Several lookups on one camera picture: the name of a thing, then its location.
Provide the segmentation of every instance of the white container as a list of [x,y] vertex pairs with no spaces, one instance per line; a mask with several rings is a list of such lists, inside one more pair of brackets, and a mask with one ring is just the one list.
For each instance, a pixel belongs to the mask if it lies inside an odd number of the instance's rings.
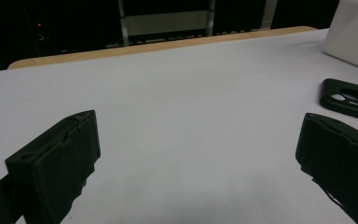
[[358,65],[358,0],[341,0],[324,42],[324,52]]

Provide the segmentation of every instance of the wooden table edge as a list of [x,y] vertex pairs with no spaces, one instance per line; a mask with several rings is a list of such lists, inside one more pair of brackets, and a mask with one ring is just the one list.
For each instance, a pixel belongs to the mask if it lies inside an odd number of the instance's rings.
[[266,36],[273,36],[273,35],[289,35],[289,34],[307,32],[312,30],[316,30],[316,29],[309,26],[297,26],[297,27],[282,28],[282,29],[275,29],[275,30],[239,33],[233,35],[216,35],[216,36],[208,36],[208,37],[201,37],[201,38],[192,38],[192,39],[185,39],[185,40],[161,42],[155,44],[130,46],[125,48],[117,48],[117,49],[100,49],[100,50],[78,52],[72,54],[23,59],[12,63],[8,67],[8,69],[32,67],[32,66],[39,66],[39,65],[53,64],[53,63],[77,62],[77,61],[83,61],[89,59],[98,59],[98,58],[126,55],[126,54],[133,54],[133,53],[148,52],[154,50],[162,50],[162,49],[176,49],[181,47],[211,44],[211,43],[225,42],[231,40],[251,39],[251,38],[259,38],[259,37],[266,37]]

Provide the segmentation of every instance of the white object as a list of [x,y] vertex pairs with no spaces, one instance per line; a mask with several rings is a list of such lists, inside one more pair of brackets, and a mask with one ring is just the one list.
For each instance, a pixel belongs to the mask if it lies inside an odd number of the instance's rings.
[[0,71],[0,177],[8,156],[95,109],[102,156],[62,224],[353,224],[295,159],[307,112],[358,129],[318,104],[325,78],[358,84],[358,67],[323,53],[326,34]]
[[358,65],[358,0],[339,2],[324,52]]

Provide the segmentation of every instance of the white table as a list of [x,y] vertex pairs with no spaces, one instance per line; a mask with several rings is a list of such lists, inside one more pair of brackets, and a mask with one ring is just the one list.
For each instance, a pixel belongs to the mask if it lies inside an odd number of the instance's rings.
[[63,223],[353,223],[300,171],[306,112],[358,67],[322,53],[326,30],[0,72],[4,159],[95,109],[102,157]]

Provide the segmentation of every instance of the phone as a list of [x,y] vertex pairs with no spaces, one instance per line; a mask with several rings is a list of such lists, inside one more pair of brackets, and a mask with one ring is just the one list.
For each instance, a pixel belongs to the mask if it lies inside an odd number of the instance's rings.
[[332,78],[325,79],[320,104],[326,109],[358,118],[358,85]]

